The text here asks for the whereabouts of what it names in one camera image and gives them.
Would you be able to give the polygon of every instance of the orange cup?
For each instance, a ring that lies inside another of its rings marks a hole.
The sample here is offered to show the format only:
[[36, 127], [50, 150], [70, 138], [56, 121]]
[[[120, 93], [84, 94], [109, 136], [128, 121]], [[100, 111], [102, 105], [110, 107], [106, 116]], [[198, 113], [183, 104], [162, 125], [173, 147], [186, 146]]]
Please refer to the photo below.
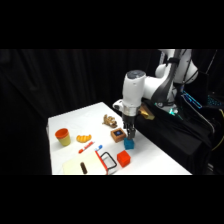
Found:
[[58, 130], [55, 136], [63, 146], [67, 146], [71, 143], [70, 135], [66, 128]]

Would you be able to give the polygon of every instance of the toy food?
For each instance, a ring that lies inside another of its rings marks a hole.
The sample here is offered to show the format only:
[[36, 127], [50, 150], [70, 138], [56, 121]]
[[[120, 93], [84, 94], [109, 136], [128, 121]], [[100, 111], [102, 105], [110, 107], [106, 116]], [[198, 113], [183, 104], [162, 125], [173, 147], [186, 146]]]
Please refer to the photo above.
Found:
[[103, 124], [106, 124], [112, 128], [117, 127], [117, 122], [115, 121], [114, 117], [107, 117], [107, 115], [104, 116]]
[[77, 136], [77, 138], [76, 138], [76, 140], [78, 141], [78, 142], [81, 142], [81, 143], [86, 143], [86, 142], [88, 142], [90, 139], [92, 138], [92, 136], [91, 135], [89, 135], [89, 136], [80, 136], [80, 135], [78, 135]]

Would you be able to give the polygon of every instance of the red block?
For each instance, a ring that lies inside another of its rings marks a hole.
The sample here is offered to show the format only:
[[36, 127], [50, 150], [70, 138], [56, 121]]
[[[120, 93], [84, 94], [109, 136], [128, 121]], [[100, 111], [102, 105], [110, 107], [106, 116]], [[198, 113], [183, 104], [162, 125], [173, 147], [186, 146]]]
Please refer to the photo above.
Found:
[[123, 152], [119, 153], [117, 155], [117, 161], [120, 163], [120, 165], [124, 168], [131, 162], [131, 157], [129, 154], [124, 150]]

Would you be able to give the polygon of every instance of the pen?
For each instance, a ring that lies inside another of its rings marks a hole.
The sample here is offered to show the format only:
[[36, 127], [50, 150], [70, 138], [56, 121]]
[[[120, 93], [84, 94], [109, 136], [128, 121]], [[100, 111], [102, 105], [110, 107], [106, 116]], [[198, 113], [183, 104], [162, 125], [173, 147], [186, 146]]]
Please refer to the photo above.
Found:
[[84, 152], [87, 148], [89, 148], [92, 144], [94, 144], [94, 142], [90, 142], [88, 145], [86, 145], [83, 149], [79, 150], [79, 154], [81, 154], [82, 152]]

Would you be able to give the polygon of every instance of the blue cube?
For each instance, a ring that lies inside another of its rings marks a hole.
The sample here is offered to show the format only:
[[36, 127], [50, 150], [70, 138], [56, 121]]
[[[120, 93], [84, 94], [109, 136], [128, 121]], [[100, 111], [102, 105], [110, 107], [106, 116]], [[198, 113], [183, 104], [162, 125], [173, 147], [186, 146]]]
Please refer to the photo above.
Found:
[[128, 140], [127, 138], [124, 139], [124, 147], [126, 150], [134, 149], [135, 143], [133, 140]]

